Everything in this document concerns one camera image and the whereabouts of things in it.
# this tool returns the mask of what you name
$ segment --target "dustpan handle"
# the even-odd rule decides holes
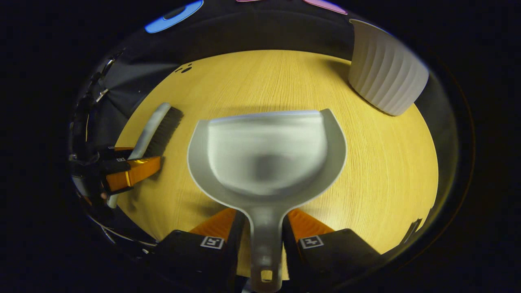
[[[258,293],[277,292],[282,287],[283,214],[255,209],[251,217],[251,284]]]

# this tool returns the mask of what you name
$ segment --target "dustpan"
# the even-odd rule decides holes
[[[282,284],[282,219],[326,191],[346,159],[342,129],[329,109],[200,120],[188,167],[210,198],[243,212],[251,226],[251,282]]]

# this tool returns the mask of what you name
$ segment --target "wooden table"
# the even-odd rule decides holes
[[[345,133],[347,162],[337,182],[302,210],[335,230],[352,229],[380,253],[393,248],[434,203],[436,151],[416,106],[398,117],[372,107],[350,88],[350,64],[315,53],[263,50],[182,65],[148,95],[119,137],[116,146],[135,145],[162,102],[184,112],[160,174],[122,194],[118,205],[158,240],[174,229],[189,231],[225,208],[201,192],[188,172],[187,148],[198,120],[329,108]],[[249,276],[249,227],[245,231],[238,274]],[[288,279],[285,257],[283,262]]]

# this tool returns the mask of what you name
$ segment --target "cleaning brush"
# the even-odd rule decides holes
[[[162,156],[182,117],[183,112],[169,103],[159,105],[147,121],[127,160]],[[118,195],[114,194],[108,199],[107,205],[115,209],[117,201]]]

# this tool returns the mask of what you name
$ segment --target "brush bristles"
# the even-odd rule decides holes
[[[183,112],[170,108],[152,136],[143,157],[162,156],[173,132],[181,122]]]

